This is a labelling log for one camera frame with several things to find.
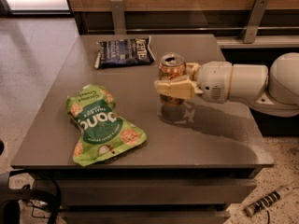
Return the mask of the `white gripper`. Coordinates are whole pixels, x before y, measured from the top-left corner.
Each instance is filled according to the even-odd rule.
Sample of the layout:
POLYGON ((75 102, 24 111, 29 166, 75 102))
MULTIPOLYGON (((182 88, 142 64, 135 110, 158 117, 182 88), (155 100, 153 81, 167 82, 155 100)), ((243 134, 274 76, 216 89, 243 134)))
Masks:
POLYGON ((154 87, 159 94, 172 98, 191 99, 199 95, 206 102, 223 104, 228 101, 232 72, 233 65, 228 62, 213 61, 202 66, 186 63, 188 76, 156 80, 154 87))

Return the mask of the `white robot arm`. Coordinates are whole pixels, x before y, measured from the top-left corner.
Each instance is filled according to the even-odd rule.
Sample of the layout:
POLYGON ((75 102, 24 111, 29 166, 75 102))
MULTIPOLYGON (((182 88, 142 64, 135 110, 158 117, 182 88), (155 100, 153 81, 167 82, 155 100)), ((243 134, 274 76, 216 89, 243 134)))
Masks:
POLYGON ((271 116, 299 114, 299 54, 286 53, 270 67, 212 61, 189 63, 188 73, 172 80, 154 82, 164 96, 209 103, 237 102, 271 116))

